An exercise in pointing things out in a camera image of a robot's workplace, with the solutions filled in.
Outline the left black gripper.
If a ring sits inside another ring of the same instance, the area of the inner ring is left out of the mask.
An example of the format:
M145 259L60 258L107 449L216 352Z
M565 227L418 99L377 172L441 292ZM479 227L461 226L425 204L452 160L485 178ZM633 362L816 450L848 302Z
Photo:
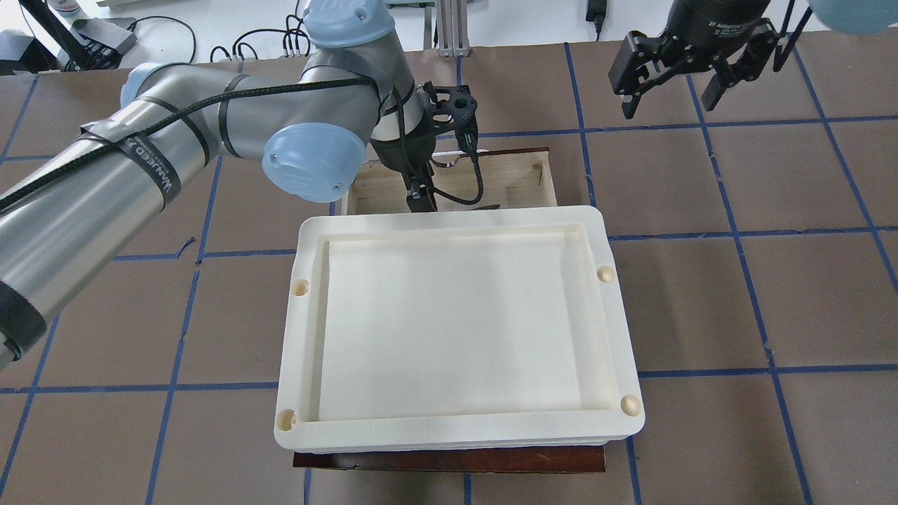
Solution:
M372 138L370 144L382 164L402 175L410 212L432 213L437 211L437 204L429 162L435 152L437 137L453 133L460 150L475 156L478 102L468 84L452 87L424 83L415 90L408 103L421 105L422 111L404 112L401 118L398 113L391 113L381 120L395 131L404 126L406 133L389 133L386 140Z

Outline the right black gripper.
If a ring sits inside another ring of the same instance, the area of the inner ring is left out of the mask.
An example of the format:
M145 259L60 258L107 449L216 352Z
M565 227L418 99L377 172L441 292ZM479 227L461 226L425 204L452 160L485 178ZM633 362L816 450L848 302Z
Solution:
M753 82L767 66L779 35L763 18L769 1L674 1L660 37L629 32L608 72L622 100L625 119L634 118L649 90L679 76L688 66L715 71L702 93L706 112L714 111L727 90ZM728 57L744 48L734 64Z

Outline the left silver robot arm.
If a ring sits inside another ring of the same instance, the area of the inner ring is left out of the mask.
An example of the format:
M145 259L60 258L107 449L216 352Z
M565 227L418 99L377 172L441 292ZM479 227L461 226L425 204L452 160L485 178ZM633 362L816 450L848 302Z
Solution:
M382 1L308 1L314 46L297 83L189 63L144 63L121 108L2 196L2 365L61 311L215 157L260 162L282 191L339 201L373 147L414 212L435 211L431 157L453 132L477 156L469 87L416 84Z

